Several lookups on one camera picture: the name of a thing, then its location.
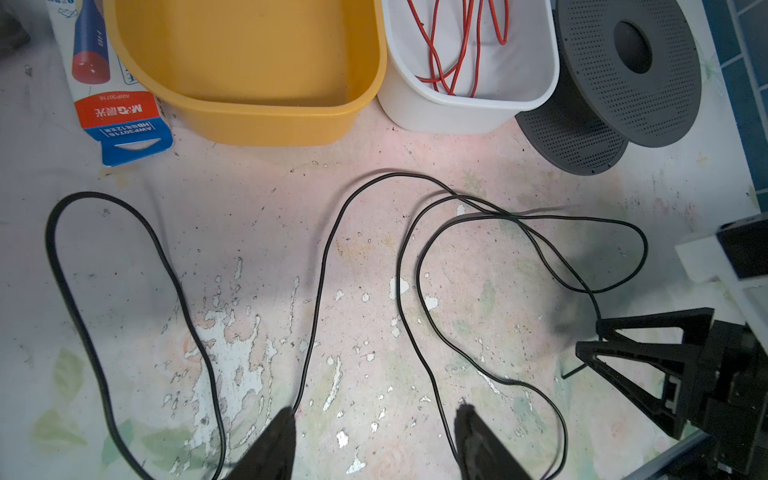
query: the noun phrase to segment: yellow plastic bin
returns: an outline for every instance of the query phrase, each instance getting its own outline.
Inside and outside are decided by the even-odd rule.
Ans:
[[[380,0],[104,0],[114,50],[205,138],[322,145],[386,70]]]

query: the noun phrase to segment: worn table surface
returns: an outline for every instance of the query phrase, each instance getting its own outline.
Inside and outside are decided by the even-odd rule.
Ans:
[[[703,9],[695,0],[683,7],[703,62],[693,130],[666,148],[630,145],[596,177],[552,167],[514,121],[484,137],[412,134],[376,102],[326,147],[228,147],[176,120],[170,151],[103,168],[98,146],[78,126],[58,49],[37,31],[33,45],[0,63],[0,478],[135,478],[108,439],[94,376],[45,258],[48,212],[77,190],[126,200],[161,235],[214,358],[231,462],[293,404],[329,225],[346,195],[377,171],[431,174],[514,210],[566,207],[634,222],[650,240],[647,266],[598,296],[605,316],[712,306],[718,318],[740,321],[718,283],[687,280],[673,248],[692,230],[757,212]],[[396,249],[434,191],[421,180],[388,180],[359,197],[341,224],[296,418],[294,478],[459,476],[391,297]],[[443,346],[412,287],[423,241],[462,211],[446,204],[415,232],[403,274],[411,286],[406,319],[449,421],[460,402],[474,404],[538,478],[561,446],[553,412],[532,392],[487,381]],[[629,273],[641,253],[626,229],[533,225],[594,288]],[[116,207],[83,200],[62,217],[58,239],[131,450],[156,478],[203,478],[217,448],[209,383],[147,235]],[[594,312],[585,296],[553,281],[514,226],[494,220],[451,229],[427,256],[422,284],[446,335],[560,406],[571,438],[562,478],[622,478],[671,445],[597,374],[558,379],[578,364],[573,344],[594,333]],[[658,372],[627,371],[648,389],[660,386]]]

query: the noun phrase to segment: hang tab hole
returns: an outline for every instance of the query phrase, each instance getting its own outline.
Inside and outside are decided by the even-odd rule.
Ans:
[[[139,151],[151,147],[158,141],[160,141],[159,138],[153,138],[152,140],[135,141],[130,144],[119,144],[115,145],[115,147],[122,148],[123,150]]]
[[[653,52],[647,38],[629,22],[618,22],[614,28],[614,46],[619,58],[630,70],[643,74],[650,70]]]

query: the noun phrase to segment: white container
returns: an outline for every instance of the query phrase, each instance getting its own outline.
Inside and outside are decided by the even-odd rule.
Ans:
[[[469,98],[475,74],[478,0],[456,96],[438,93],[416,78],[429,77],[429,47],[408,2],[382,0],[389,61],[379,102],[400,127],[430,134],[486,134],[518,112],[538,108],[552,95],[560,61],[550,0],[510,0],[509,36],[504,46],[496,39],[488,1],[483,1],[480,27],[478,90],[474,98]],[[435,0],[413,0],[413,4],[429,34]],[[499,28],[504,28],[504,2],[495,0],[494,6]],[[434,42],[443,70],[447,71],[456,63],[461,49],[462,3],[458,0],[440,3]]]

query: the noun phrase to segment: red cable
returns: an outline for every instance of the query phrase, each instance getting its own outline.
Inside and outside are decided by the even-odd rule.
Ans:
[[[435,49],[435,30],[437,26],[437,9],[439,5],[439,0],[435,0],[435,10],[432,13],[432,34],[430,36],[427,35],[426,31],[424,30],[424,25],[421,23],[421,20],[419,19],[419,14],[416,13],[416,8],[413,5],[412,0],[408,0],[408,5],[411,8],[411,13],[413,14],[413,18],[416,21],[417,26],[419,27],[420,32],[422,33],[422,37],[424,38],[424,41],[427,42],[427,46],[429,47],[429,78],[422,78],[417,76],[420,81],[424,83],[430,83],[432,84],[432,87],[435,89],[435,91],[439,91],[438,89],[438,83],[442,84],[442,87],[445,89],[445,93],[448,95],[455,95],[454,90],[456,86],[456,82],[458,80],[458,73],[461,70],[462,62],[464,61],[464,57],[466,55],[466,49],[467,44],[469,40],[469,32],[470,32],[470,25],[472,24],[472,10],[474,7],[474,0],[469,0],[469,5],[467,6],[466,0],[462,0],[462,24],[463,24],[463,38],[462,38],[462,50],[459,53],[458,60],[456,62],[456,65],[451,67],[450,70],[447,72],[443,72],[442,65],[440,64],[440,57],[438,56],[437,50]],[[498,27],[498,18],[496,15],[496,8],[494,6],[493,0],[488,0],[489,7],[491,9],[491,18],[493,21],[495,33],[496,33],[496,39],[498,40],[498,43],[500,45],[506,45],[508,40],[508,34],[509,34],[509,0],[504,0],[504,11],[505,11],[505,20],[504,20],[504,35],[502,36],[502,33],[499,30]],[[482,0],[479,0],[478,4],[478,22],[477,22],[477,55],[475,58],[475,79],[472,84],[472,93],[469,95],[470,98],[473,98],[475,96],[475,93],[477,92],[478,88],[478,82],[479,82],[479,69],[480,69],[480,24],[481,24],[481,17],[482,17]],[[437,70],[438,70],[438,76],[435,76],[435,69],[434,64],[432,63],[432,59],[434,59],[435,63],[437,64]],[[451,87],[448,88],[448,85],[446,83],[446,80],[449,75],[453,74],[453,79],[451,81]]]

